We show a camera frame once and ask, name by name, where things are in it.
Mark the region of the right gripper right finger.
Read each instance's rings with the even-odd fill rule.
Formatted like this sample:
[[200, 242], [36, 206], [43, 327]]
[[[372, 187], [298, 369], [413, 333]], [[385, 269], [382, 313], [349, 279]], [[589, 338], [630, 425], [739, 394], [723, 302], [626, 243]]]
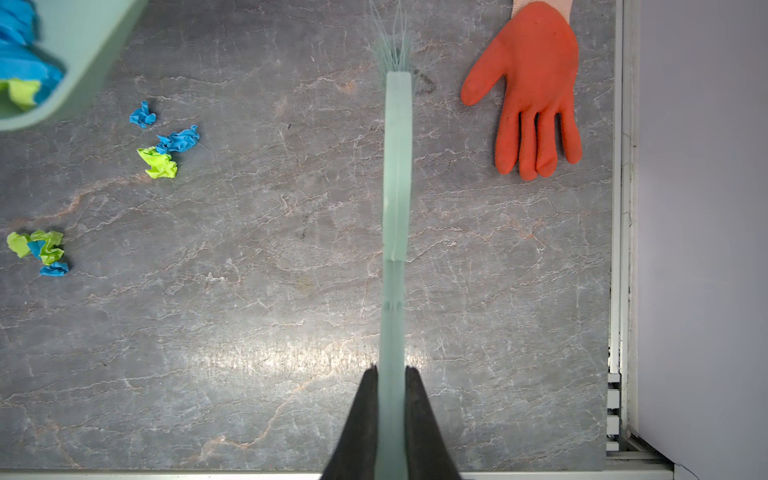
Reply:
[[404, 434], [410, 480], [461, 480], [443, 441], [419, 371], [405, 371]]

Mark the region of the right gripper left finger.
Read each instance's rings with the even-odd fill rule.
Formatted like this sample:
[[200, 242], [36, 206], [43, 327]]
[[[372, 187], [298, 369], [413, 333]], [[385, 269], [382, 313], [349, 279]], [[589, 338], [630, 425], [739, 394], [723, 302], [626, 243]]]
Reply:
[[378, 370], [368, 368], [321, 480], [373, 480], [378, 446]]

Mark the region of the mint green hand brush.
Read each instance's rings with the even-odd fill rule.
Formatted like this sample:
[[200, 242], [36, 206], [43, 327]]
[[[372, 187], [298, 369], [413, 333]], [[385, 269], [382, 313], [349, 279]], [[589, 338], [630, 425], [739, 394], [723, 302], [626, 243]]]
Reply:
[[386, 25], [367, 3], [376, 29], [373, 54], [384, 91], [382, 261], [378, 355], [378, 441], [374, 477], [408, 477], [405, 446], [405, 262], [413, 160], [413, 71], [407, 18], [397, 1]]

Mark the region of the mint green dustpan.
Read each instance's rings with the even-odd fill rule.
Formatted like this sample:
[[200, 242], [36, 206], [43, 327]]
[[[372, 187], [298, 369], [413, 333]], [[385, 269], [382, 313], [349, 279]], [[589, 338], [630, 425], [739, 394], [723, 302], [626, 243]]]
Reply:
[[47, 100], [29, 111], [1, 92], [1, 129], [15, 131], [61, 120], [85, 108], [146, 8], [145, 1], [30, 1], [37, 12], [32, 50], [64, 77]]

